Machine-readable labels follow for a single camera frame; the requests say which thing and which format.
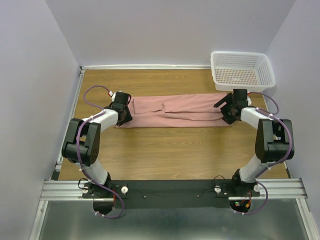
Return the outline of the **pink printed t shirt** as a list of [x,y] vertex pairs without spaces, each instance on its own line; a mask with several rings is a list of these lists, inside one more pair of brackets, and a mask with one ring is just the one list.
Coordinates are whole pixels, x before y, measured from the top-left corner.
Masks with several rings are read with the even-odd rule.
[[132,120],[121,128],[206,128],[227,127],[223,114],[214,105],[227,94],[181,94],[135,96],[128,108]]

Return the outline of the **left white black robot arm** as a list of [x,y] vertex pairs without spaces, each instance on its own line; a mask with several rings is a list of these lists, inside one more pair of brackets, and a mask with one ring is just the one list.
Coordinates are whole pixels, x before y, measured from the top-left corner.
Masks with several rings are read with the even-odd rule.
[[98,160],[101,133],[133,120],[129,110],[131,99],[130,94],[117,91],[111,95],[111,103],[100,107],[97,114],[83,119],[73,118],[68,124],[61,154],[79,167],[101,198],[114,193],[111,176]]

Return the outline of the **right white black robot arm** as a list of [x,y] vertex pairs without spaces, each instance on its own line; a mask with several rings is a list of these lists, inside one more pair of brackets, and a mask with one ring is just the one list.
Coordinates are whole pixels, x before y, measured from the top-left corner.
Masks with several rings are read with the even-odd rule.
[[241,121],[256,129],[254,156],[236,170],[226,185],[236,196],[253,191],[261,175],[295,154],[292,121],[278,118],[277,112],[250,105],[249,94],[246,89],[234,89],[214,105],[227,124]]

